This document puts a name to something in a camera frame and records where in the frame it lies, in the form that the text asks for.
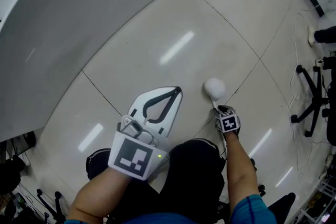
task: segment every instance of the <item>white spherical object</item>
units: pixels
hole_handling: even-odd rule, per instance
[[[223,97],[225,94],[225,84],[217,78],[210,78],[204,83],[204,90],[214,101]]]

